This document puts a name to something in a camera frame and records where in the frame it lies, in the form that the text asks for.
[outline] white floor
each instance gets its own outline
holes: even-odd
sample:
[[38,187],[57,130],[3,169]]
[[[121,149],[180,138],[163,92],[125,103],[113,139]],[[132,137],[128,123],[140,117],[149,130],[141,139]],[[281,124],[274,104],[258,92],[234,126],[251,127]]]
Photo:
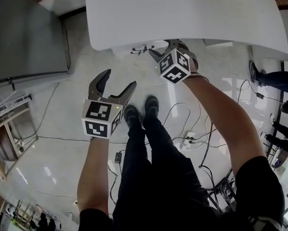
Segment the white floor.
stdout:
[[[164,122],[170,108],[176,103],[187,104],[192,113],[186,125],[189,130],[200,116],[198,100],[183,84],[172,85],[160,79],[155,72],[155,62],[148,53],[140,56],[130,55],[123,60],[116,58],[111,50],[95,51],[90,46],[87,30],[86,14],[82,13],[66,22],[69,36],[71,68],[74,74],[57,87],[49,108],[38,131],[39,136],[56,137],[74,140],[88,140],[84,135],[81,124],[83,101],[88,95],[89,83],[100,72],[111,68],[112,74],[107,83],[104,96],[117,95],[132,81],[138,83],[130,103],[142,109],[145,98],[149,94],[156,95],[160,102],[159,119]],[[206,48],[201,40],[184,40],[189,50],[194,52],[199,62],[199,72],[206,76],[210,82],[221,89],[228,96],[237,101],[239,89],[245,79],[249,79],[249,60],[251,54],[246,46]],[[277,71],[280,66],[277,61],[255,59],[259,69],[267,72]],[[21,135],[27,137],[34,133],[39,126],[48,100],[55,88],[55,83],[46,84],[27,90],[32,94],[30,102],[30,115],[18,119],[16,124]],[[252,85],[255,91],[279,99],[280,91],[257,85]],[[245,83],[239,103],[247,111],[254,122],[259,134],[261,131],[271,131],[269,125],[270,113],[277,113],[278,102],[273,100],[260,100]],[[165,124],[165,128],[172,138],[178,137],[183,129],[189,110],[185,105],[177,105]],[[206,134],[204,109],[193,132],[196,137]],[[111,137],[111,142],[127,142],[128,127],[123,121]],[[206,141],[204,136],[199,141]],[[225,141],[216,131],[212,135],[210,144],[219,146]],[[109,160],[114,164],[115,153],[123,150],[124,144],[110,144]],[[57,216],[63,223],[63,230],[77,230],[74,222],[67,221],[67,215],[72,212],[77,220],[79,212],[72,203],[77,197],[77,185],[88,149],[88,142],[61,141],[54,139],[40,139],[35,148],[24,156],[18,164],[27,183],[15,170],[7,183],[0,183],[0,193],[8,199],[25,199],[37,203]],[[201,143],[191,146],[183,154],[190,157],[198,177],[205,188],[212,184],[207,174],[198,168],[206,145]],[[215,183],[218,183],[230,170],[231,163],[227,146],[210,148],[205,165],[213,173]],[[116,172],[120,175],[119,167],[114,164]],[[109,187],[114,181],[114,175],[109,172]],[[117,200],[120,177],[113,188],[113,198]],[[114,204],[109,199],[109,212],[112,213]]]

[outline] forearm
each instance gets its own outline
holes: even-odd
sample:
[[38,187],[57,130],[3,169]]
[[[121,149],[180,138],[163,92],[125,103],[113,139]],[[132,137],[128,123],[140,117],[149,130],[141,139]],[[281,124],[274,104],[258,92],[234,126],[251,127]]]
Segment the forearm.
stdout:
[[264,155],[258,133],[240,105],[203,78],[189,78],[184,83],[228,144],[234,171],[249,159]]
[[82,211],[96,208],[108,214],[108,147],[109,140],[91,141],[78,184],[78,206]]

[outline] power strip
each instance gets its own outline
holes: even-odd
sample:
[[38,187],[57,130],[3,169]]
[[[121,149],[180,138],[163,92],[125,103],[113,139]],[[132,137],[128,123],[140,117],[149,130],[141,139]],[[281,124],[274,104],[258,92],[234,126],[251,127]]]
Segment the power strip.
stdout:
[[191,132],[191,131],[187,131],[186,133],[185,133],[185,139],[183,140],[183,142],[182,142],[182,145],[181,145],[181,150],[182,151],[188,151],[188,150],[190,150],[190,146],[191,146],[191,141],[192,141],[192,139],[191,138],[194,138],[194,136],[195,136],[196,134],[195,133],[193,133],[193,132]]

